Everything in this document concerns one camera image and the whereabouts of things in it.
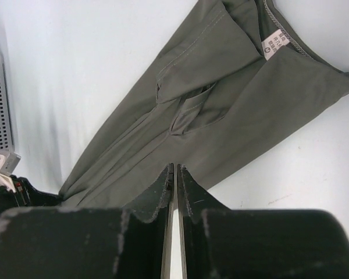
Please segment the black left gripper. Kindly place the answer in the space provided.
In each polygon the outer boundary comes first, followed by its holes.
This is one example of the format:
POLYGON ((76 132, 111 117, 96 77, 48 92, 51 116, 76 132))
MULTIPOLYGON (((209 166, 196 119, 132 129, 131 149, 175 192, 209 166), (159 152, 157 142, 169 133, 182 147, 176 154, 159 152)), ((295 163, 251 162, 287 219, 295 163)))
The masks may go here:
POLYGON ((0 215, 11 208, 33 206, 58 206, 62 198, 49 192, 42 192, 31 185, 24 177, 10 177, 15 192, 0 185, 0 215))

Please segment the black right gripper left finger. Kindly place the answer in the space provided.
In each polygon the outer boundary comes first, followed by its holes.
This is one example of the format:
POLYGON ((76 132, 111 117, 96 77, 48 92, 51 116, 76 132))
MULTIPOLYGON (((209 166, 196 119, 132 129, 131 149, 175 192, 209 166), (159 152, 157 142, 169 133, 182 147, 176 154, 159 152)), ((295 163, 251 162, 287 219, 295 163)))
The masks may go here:
POLYGON ((168 278, 173 192, 169 164, 121 208, 9 208, 0 278, 168 278))

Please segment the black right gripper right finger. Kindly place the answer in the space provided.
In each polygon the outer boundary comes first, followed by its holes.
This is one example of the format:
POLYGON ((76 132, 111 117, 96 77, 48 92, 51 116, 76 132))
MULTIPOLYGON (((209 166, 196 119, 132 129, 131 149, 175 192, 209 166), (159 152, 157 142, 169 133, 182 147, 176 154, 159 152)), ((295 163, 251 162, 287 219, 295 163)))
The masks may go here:
POLYGON ((233 210, 176 168, 184 278, 349 278, 349 240, 329 212, 233 210))

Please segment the dark grey t shirt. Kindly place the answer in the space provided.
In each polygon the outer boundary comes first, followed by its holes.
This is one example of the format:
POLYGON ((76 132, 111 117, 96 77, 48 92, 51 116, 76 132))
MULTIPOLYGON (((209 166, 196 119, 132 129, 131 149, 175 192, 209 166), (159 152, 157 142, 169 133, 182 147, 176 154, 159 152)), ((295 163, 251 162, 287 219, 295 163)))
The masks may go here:
POLYGON ((206 191, 349 94, 349 71, 313 52, 272 1, 198 1, 96 133, 62 205, 117 208, 163 169, 206 191))

